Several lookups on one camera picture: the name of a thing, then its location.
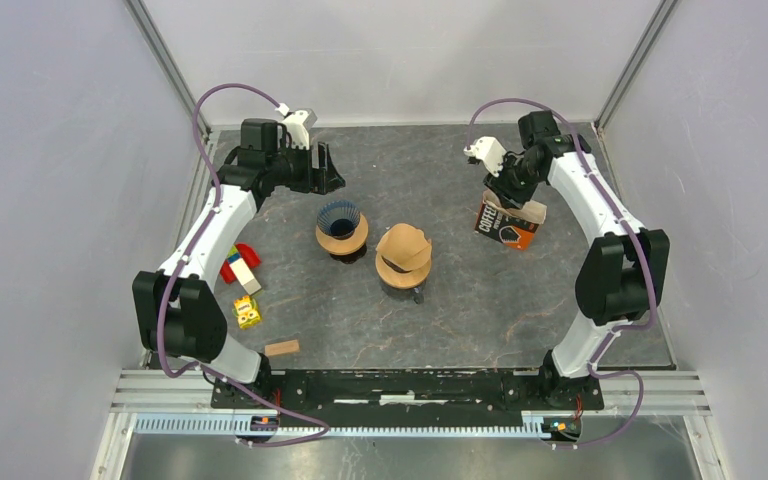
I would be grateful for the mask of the small blue ribbed dripper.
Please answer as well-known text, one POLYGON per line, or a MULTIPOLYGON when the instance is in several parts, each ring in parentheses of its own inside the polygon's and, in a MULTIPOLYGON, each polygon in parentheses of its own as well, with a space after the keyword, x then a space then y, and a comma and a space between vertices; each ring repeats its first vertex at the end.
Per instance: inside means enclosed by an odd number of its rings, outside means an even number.
POLYGON ((316 222, 321 233, 343 240, 353 235, 360 219, 361 211, 354 203, 348 200, 336 200, 319 210, 316 222))

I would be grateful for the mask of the orange black coffee filter box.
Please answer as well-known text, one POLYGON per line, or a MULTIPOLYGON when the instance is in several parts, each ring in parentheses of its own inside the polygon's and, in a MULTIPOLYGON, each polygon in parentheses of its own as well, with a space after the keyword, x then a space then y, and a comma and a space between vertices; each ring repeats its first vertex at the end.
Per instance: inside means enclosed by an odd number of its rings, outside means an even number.
POLYGON ((547 206, 528 201, 522 208, 501 206, 496 194, 486 189, 477 214, 474 231, 509 248, 525 251, 547 217, 547 206))

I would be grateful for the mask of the brown paper coffee filter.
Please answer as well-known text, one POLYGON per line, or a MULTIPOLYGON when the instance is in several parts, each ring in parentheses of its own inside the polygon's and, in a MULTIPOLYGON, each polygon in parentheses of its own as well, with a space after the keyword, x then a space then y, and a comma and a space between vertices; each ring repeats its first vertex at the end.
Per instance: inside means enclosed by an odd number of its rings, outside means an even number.
POLYGON ((407 223, 398 223, 381 238, 376 252, 398 269, 409 272, 430 262, 432 244, 423 230, 407 223))

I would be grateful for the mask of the wooden ring dripper holder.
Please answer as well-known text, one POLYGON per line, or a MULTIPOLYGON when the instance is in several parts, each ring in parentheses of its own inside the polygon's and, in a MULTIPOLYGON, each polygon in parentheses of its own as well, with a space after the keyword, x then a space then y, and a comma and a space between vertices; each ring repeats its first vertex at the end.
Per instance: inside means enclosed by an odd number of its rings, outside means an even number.
POLYGON ((408 290, 423 284, 430 275, 432 261, 413 269, 405 270, 388 262, 382 255, 375 256, 375 269, 379 279, 387 286, 399 290, 408 290))

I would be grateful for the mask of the clear glass coffee server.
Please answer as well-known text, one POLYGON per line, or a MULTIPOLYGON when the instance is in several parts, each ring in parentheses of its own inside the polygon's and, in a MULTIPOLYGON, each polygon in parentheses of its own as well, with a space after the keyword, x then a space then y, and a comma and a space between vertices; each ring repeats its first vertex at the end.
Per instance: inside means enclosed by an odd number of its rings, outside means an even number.
POLYGON ((425 294, 424 294, 425 283, 424 282, 408 288, 394 287, 387 284, 386 282, 382 282, 381 287, 388 297, 395 300, 412 301, 417 305, 420 305, 425 301, 425 294))

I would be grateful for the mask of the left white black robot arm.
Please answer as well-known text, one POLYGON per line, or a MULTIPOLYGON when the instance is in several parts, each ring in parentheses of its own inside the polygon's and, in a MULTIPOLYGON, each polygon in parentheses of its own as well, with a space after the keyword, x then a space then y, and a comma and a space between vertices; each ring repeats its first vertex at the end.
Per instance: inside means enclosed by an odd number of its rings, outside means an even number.
POLYGON ((262 354, 229 334, 214 286, 238 235, 275 188, 325 195, 344 187, 328 145, 310 141, 315 122, 310 109, 281 121, 244 120, 196 223, 160 267, 132 283, 143 346, 237 381, 235 392, 250 407, 272 399, 274 381, 262 373, 262 354))

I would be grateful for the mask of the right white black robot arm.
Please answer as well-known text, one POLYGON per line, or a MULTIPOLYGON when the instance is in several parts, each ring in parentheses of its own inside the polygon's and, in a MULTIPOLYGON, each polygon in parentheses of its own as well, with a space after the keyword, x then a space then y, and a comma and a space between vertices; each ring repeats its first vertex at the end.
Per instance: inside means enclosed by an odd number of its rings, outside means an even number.
POLYGON ((464 153, 484 166, 484 183, 504 207, 524 206, 542 184, 554 189, 588 242, 574 284, 576 317, 550 350, 546 374, 537 382, 540 400, 562 408, 577 396, 575 379, 594 376, 616 338, 656 324, 670 240, 623 205, 584 138, 565 119, 539 110, 521 117, 518 128, 518 151, 483 136, 470 141, 464 153))

